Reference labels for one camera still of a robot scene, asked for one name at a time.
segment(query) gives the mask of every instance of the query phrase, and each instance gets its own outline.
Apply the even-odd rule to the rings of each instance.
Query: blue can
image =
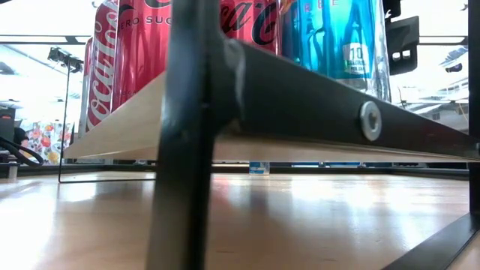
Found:
[[[390,101],[382,0],[296,0],[282,41],[301,66]]]

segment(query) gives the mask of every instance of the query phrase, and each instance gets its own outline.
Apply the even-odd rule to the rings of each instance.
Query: coca-cola zero sugar can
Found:
[[[279,2],[221,0],[220,27],[229,38],[280,54]],[[119,0],[112,111],[166,70],[171,3],[164,0]]]
[[[110,115],[112,103],[115,42],[118,5],[106,0],[95,14],[95,32],[91,49],[92,71],[88,92],[86,131]]]
[[[90,37],[85,44],[85,57],[83,59],[83,82],[82,82],[82,107],[80,109],[80,121],[78,137],[81,138],[86,132],[87,106],[89,103],[90,76],[92,74],[92,42]]]
[[[281,53],[280,0],[221,0],[220,27],[228,38]]]
[[[119,1],[112,110],[165,71],[171,10],[171,1]]]

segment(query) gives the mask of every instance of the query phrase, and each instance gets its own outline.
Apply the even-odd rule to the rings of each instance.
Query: wooden floor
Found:
[[[153,179],[152,173],[64,181]],[[153,181],[0,184],[0,269],[144,269]],[[381,269],[468,211],[468,183],[215,175],[207,269]],[[451,269],[477,269],[480,238]]]

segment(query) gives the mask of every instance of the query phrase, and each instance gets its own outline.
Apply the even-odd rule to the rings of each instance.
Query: black bracket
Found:
[[[404,74],[418,66],[417,46],[420,43],[419,17],[414,16],[385,24],[390,74]]]

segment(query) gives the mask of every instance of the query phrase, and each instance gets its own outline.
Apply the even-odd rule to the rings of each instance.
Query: metal rack leg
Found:
[[[65,108],[63,112],[63,126],[61,131],[61,147],[60,147],[60,161],[58,163],[58,183],[62,183],[62,161],[63,150],[65,148],[65,125],[67,123],[67,105],[68,105],[68,87],[70,86],[70,56],[68,56],[67,64],[67,90],[65,91]]]
[[[480,2],[468,1],[469,46],[469,134],[480,137]],[[469,164],[470,211],[480,213],[480,164]]]
[[[173,1],[146,268],[203,269],[218,122],[205,18],[215,1]],[[216,18],[210,18],[215,25]]]

